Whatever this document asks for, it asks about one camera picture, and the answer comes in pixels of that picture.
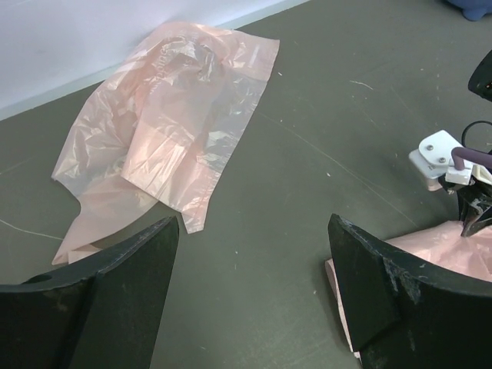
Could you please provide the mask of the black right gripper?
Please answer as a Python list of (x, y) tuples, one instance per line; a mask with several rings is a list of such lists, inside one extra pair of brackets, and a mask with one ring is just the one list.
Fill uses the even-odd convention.
[(472, 177), (469, 185), (454, 184), (441, 177), (441, 185), (449, 194), (456, 193), (462, 237), (471, 237), (491, 225), (491, 185)]

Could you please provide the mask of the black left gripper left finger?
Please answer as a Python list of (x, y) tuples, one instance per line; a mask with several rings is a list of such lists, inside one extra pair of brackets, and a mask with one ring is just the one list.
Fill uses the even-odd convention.
[(3, 368), (147, 368), (178, 249), (164, 218), (131, 238), (1, 287)]

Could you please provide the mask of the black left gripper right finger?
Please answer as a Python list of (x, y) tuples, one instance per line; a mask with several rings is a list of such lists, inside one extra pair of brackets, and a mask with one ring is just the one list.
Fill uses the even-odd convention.
[(491, 284), (430, 264), (337, 214), (327, 232), (364, 368), (489, 368)]

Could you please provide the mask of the pink plastic trash bag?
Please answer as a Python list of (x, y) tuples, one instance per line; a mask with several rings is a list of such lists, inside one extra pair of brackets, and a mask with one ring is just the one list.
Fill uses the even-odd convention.
[[(491, 230), (485, 228), (469, 238), (462, 237), (461, 231), (460, 222), (448, 221), (437, 227), (385, 242), (430, 264), (481, 281), (488, 281), (491, 284)], [(325, 267), (329, 283), (337, 299), (338, 313), (348, 346), (361, 363), (360, 354), (352, 347), (332, 255), (326, 261)]]
[(204, 229), (209, 201), (274, 69), (280, 42), (160, 25), (84, 103), (52, 177), (79, 202), (53, 264), (97, 251), (162, 203)]

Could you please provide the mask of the blue trash bin yellow rim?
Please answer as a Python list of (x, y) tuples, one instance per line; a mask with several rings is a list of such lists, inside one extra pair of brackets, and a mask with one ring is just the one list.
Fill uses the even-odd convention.
[(466, 20), (472, 22), (491, 14), (491, 0), (443, 0), (442, 3), (459, 9)]

